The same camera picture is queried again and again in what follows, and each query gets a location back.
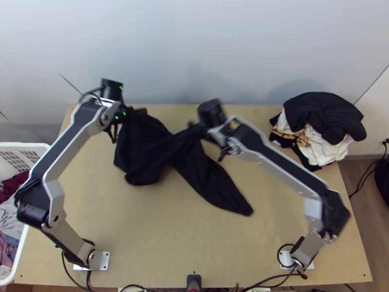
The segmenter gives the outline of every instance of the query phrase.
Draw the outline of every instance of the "black cloth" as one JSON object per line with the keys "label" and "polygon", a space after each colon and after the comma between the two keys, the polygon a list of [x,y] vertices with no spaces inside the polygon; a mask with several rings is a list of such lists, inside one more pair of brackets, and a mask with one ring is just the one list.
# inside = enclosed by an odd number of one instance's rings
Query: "black cloth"
{"label": "black cloth", "polygon": [[308,123],[332,145],[350,134],[355,141],[366,138],[363,114],[350,102],[328,92],[306,92],[283,104],[286,120],[293,132]]}
{"label": "black cloth", "polygon": [[[280,116],[280,114],[276,115],[275,117],[273,117],[269,120],[273,127],[276,125],[279,116]],[[281,146],[281,148],[292,148],[293,152],[299,157],[302,165],[306,169],[308,169],[312,172],[321,169],[321,166],[309,164],[308,158],[306,158],[304,156],[304,154],[301,152],[299,146],[297,145],[297,137],[295,139],[286,139],[286,138],[283,138],[283,137],[271,132],[269,135],[269,140],[272,142],[277,141],[278,144]]]}
{"label": "black cloth", "polygon": [[205,155],[201,138],[195,128],[173,135],[145,109],[130,109],[118,135],[114,164],[133,185],[157,182],[170,164],[212,205],[249,216],[251,206],[224,168]]}

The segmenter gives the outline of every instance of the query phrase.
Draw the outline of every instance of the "black cable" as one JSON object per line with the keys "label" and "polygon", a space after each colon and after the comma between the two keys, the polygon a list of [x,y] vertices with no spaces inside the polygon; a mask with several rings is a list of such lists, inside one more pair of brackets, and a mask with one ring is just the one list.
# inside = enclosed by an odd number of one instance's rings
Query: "black cable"
{"label": "black cable", "polygon": [[142,290],[144,290],[146,292],[156,292],[154,290],[146,289],[145,287],[142,287],[142,286],[136,285],[136,284],[129,284],[129,285],[125,286],[123,289],[121,289],[120,292],[124,292],[124,290],[126,290],[129,287],[137,287],[137,288],[140,288],[140,289],[142,289]]}
{"label": "black cable", "polygon": [[345,284],[351,291],[355,292],[355,290],[353,288],[350,287],[349,284]]}
{"label": "black cable", "polygon": [[90,276],[92,275],[92,270],[89,270],[88,272],[87,272],[87,279],[86,279],[86,283],[87,283],[87,288],[89,289],[89,290],[92,290],[92,288],[90,287],[90,283],[89,283],[89,281],[90,281]]}
{"label": "black cable", "polygon": [[[62,251],[62,264],[64,266],[64,270],[66,272],[66,275],[68,275],[68,277],[70,278],[70,280],[76,284],[79,288],[81,288],[82,290],[85,290],[85,291],[88,291],[88,292],[96,292],[96,291],[93,291],[90,287],[90,284],[89,284],[89,280],[90,280],[90,275],[92,274],[92,271],[88,271],[87,272],[87,287],[83,287],[81,286],[80,284],[78,284],[76,282],[76,280],[73,279],[73,277],[69,274],[68,272],[68,269],[66,268],[66,264],[65,264],[65,258],[64,258],[64,251]],[[123,292],[125,289],[129,288],[129,287],[137,287],[137,288],[140,288],[142,289],[142,291],[139,291],[139,292],[143,292],[143,291],[146,291],[146,292],[156,292],[154,290],[151,290],[151,289],[146,289],[145,287],[143,286],[140,286],[140,285],[135,285],[135,284],[129,284],[127,286],[125,286],[123,289],[120,290],[120,292]]]}
{"label": "black cable", "polygon": [[366,179],[367,179],[367,178],[369,177],[369,175],[372,174],[374,171],[375,171],[375,170],[372,170],[371,172],[369,172],[369,174],[368,174],[368,175],[365,177],[365,179],[363,180],[363,182],[362,182],[360,188],[359,188],[359,189],[356,189],[351,195],[349,195],[349,199],[351,199],[357,192],[359,192],[359,191],[362,189],[363,185],[365,184]]}
{"label": "black cable", "polygon": [[357,192],[359,192],[359,191],[362,189],[363,184],[365,183],[366,179],[369,177],[370,174],[372,174],[372,173],[375,171],[375,170],[372,170],[372,171],[369,172],[369,174],[364,178],[364,176],[366,175],[366,173],[369,171],[370,167],[371,167],[373,164],[375,164],[375,163],[377,163],[377,162],[380,162],[380,161],[384,160],[384,158],[385,158],[385,156],[386,156],[386,152],[387,152],[387,150],[388,150],[388,147],[387,147],[387,142],[386,142],[386,141],[383,141],[382,144],[385,146],[384,155],[381,157],[380,160],[374,161],[374,162],[372,162],[372,163],[368,166],[368,168],[366,169],[366,171],[362,174],[362,176],[361,176],[361,178],[360,178],[360,180],[359,180],[359,182],[358,182],[358,186],[356,187],[356,190],[355,190],[351,195],[349,195],[349,199],[351,199],[351,198],[353,197],[353,195],[355,195]]}
{"label": "black cable", "polygon": [[[250,286],[250,287],[247,287],[247,288],[242,289],[242,292],[246,292],[246,291],[248,291],[248,290],[250,290],[250,289],[253,289],[253,288],[276,288],[276,287],[281,286],[283,283],[285,283],[285,282],[287,281],[287,279],[289,279],[290,276],[300,276],[301,278],[303,278],[304,280],[306,280],[306,279],[308,278],[306,275],[301,274],[300,272],[298,272],[297,274],[294,274],[294,273],[293,273],[294,270],[295,270],[296,268],[297,268],[297,264],[294,265],[294,267],[292,268],[292,270],[290,271],[289,274],[282,274],[282,275],[272,276],[272,277],[270,277],[270,278],[267,278],[267,279],[265,279],[265,280],[263,280],[263,281],[261,281],[261,282],[258,282],[258,283],[256,283],[256,284],[254,284],[254,285],[252,285],[252,286]],[[268,282],[268,281],[270,281],[270,280],[273,280],[273,279],[282,278],[282,277],[285,277],[285,279],[284,279],[282,282],[280,282],[280,283],[278,283],[278,284],[276,284],[276,285],[272,285],[272,286],[261,286],[263,283],[266,283],[266,282]]]}
{"label": "black cable", "polygon": [[[282,275],[272,276],[272,277],[270,277],[270,278],[267,278],[267,279],[265,279],[265,280],[263,280],[263,281],[261,281],[261,282],[258,282],[258,283],[256,283],[256,284],[254,284],[254,285],[252,285],[252,286],[250,286],[250,287],[247,287],[247,288],[242,289],[242,292],[246,292],[246,291],[248,291],[248,290],[250,290],[250,289],[253,289],[253,288],[276,288],[276,287],[281,286],[283,283],[285,283],[285,282],[287,281],[287,279],[288,279],[290,276],[300,276],[300,277],[303,278],[304,280],[306,280],[306,279],[308,278],[306,275],[301,274],[299,271],[298,271],[297,274],[294,274],[294,273],[293,273],[294,270],[297,268],[297,264],[296,264],[296,263],[294,263],[294,264],[292,264],[292,265],[290,265],[290,266],[285,266],[285,265],[283,265],[283,264],[281,263],[281,260],[280,260],[280,252],[282,251],[282,249],[283,249],[285,246],[292,246],[292,247],[294,247],[295,245],[292,244],[292,243],[286,243],[286,244],[282,245],[282,246],[278,249],[278,251],[277,251],[277,260],[278,260],[278,262],[280,263],[280,265],[281,265],[282,267],[285,267],[285,268],[292,268],[292,270],[290,271],[290,273],[289,273],[289,274],[282,274]],[[285,279],[284,279],[281,283],[279,283],[279,284],[277,284],[277,285],[273,285],[273,286],[261,286],[263,283],[266,283],[266,282],[268,282],[268,281],[270,281],[270,280],[273,280],[273,279],[276,279],[276,278],[282,278],[282,277],[285,277]]]}
{"label": "black cable", "polygon": [[66,275],[68,275],[68,277],[70,278],[70,280],[72,280],[72,282],[73,282],[74,284],[76,284],[78,287],[80,287],[82,290],[85,290],[85,291],[88,291],[88,292],[95,292],[95,291],[93,291],[92,289],[88,289],[88,288],[83,287],[83,286],[81,286],[80,284],[78,284],[78,283],[76,282],[76,280],[74,280],[73,277],[69,274],[68,269],[66,268],[66,265],[65,265],[64,253],[65,253],[65,252],[63,251],[61,255],[62,255],[62,264],[64,265],[64,269],[65,269]]}
{"label": "black cable", "polygon": [[286,243],[286,244],[282,245],[282,246],[278,249],[278,251],[277,251],[277,260],[278,260],[278,262],[280,263],[280,265],[281,265],[282,267],[290,269],[290,268],[293,268],[293,266],[294,266],[295,264],[291,264],[290,266],[284,266],[284,265],[281,263],[281,260],[280,260],[281,249],[283,249],[285,246],[292,246],[292,247],[293,247],[293,246],[295,246],[295,245],[292,244],[292,243]]}

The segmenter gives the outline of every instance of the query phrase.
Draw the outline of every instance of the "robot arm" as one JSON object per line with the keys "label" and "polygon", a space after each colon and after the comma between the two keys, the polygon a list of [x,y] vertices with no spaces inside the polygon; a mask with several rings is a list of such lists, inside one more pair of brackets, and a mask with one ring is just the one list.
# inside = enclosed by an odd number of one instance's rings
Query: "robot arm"
{"label": "robot arm", "polygon": [[89,137],[106,131],[118,118],[122,103],[115,100],[91,92],[83,95],[71,124],[30,170],[15,195],[18,220],[42,231],[69,262],[90,270],[106,270],[109,253],[98,252],[92,241],[81,238],[66,222],[65,193],[58,177]]}
{"label": "robot arm", "polygon": [[256,162],[293,187],[304,197],[308,235],[300,237],[290,251],[292,262],[304,272],[325,243],[333,242],[350,217],[338,192],[319,177],[272,147],[266,136],[239,116],[226,117],[218,100],[198,107],[200,126],[206,138],[229,154]]}

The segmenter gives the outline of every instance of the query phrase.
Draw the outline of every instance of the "laundry basket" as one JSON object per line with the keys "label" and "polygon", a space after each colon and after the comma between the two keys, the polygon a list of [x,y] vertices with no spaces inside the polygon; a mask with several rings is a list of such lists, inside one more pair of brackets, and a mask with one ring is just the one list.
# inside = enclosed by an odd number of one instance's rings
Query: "laundry basket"
{"label": "laundry basket", "polygon": [[[0,190],[3,187],[1,181],[30,170],[49,147],[49,145],[42,143],[0,143]],[[17,208],[14,206],[14,196],[2,203],[1,206],[4,204],[7,204],[6,208],[10,210],[11,214],[16,214]],[[0,275],[0,286],[5,286],[14,280],[28,232],[28,225],[22,222],[16,222],[15,224],[17,224],[17,230],[20,231],[19,245],[9,275]]]}

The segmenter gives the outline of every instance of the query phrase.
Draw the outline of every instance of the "table surface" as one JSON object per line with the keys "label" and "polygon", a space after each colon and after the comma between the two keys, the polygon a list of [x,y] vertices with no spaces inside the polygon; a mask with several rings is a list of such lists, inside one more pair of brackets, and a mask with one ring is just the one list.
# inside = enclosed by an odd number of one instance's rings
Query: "table surface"
{"label": "table surface", "polygon": [[[147,105],[171,132],[197,120],[195,105]],[[68,108],[62,130],[70,123]],[[265,134],[269,118],[281,106],[225,106]],[[218,147],[203,142],[213,159]],[[277,249],[307,234],[303,198],[254,163],[226,157],[222,166],[254,209],[250,217],[228,212],[206,202],[171,167],[149,186],[132,186],[113,165],[115,145],[106,133],[89,139],[60,181],[66,193],[69,224],[100,250],[111,252],[107,271],[94,271],[95,287],[139,284],[148,288],[186,286],[186,276],[196,272],[203,287],[249,286],[284,274]],[[282,151],[298,161],[290,149]],[[350,201],[337,163],[315,172]],[[307,280],[291,277],[286,285],[321,285],[372,281],[360,234],[351,217],[338,240],[324,246],[315,258]],[[85,283],[85,272],[71,271]],[[72,285],[66,276],[61,251],[38,230],[30,228],[15,278],[16,283]]]}

